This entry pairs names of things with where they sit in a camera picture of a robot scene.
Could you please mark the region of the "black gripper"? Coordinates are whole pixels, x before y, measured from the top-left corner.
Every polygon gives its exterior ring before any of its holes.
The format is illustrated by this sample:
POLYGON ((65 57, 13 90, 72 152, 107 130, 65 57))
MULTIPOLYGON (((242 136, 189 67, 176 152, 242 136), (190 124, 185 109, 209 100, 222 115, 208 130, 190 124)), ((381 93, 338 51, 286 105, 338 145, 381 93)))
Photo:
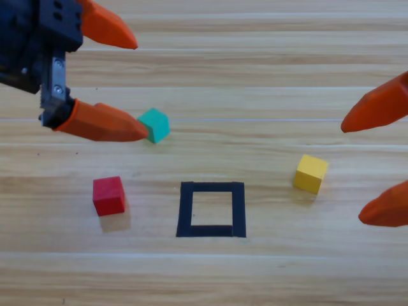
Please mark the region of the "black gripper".
POLYGON ((41 108, 56 110, 68 95, 66 53, 79 49, 82 33, 104 45, 138 48, 130 27, 95 1, 1 1, 1 83, 39 92, 41 108))

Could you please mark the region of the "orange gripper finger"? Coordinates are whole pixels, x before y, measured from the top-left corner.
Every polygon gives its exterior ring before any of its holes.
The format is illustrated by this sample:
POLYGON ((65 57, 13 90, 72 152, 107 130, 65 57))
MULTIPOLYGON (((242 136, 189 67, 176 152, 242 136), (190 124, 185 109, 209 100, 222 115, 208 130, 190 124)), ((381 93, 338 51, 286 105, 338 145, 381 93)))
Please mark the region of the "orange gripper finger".
POLYGON ((407 73, 366 93, 342 121, 344 133, 387 126, 407 116, 407 73))
POLYGON ((103 103, 90 105, 68 97, 55 104, 41 98, 41 108, 45 127, 95 142, 135 142, 149 135, 133 116, 103 103))
POLYGON ((407 181, 395 185, 361 210, 359 220, 371 226, 400 227, 407 225, 407 181))

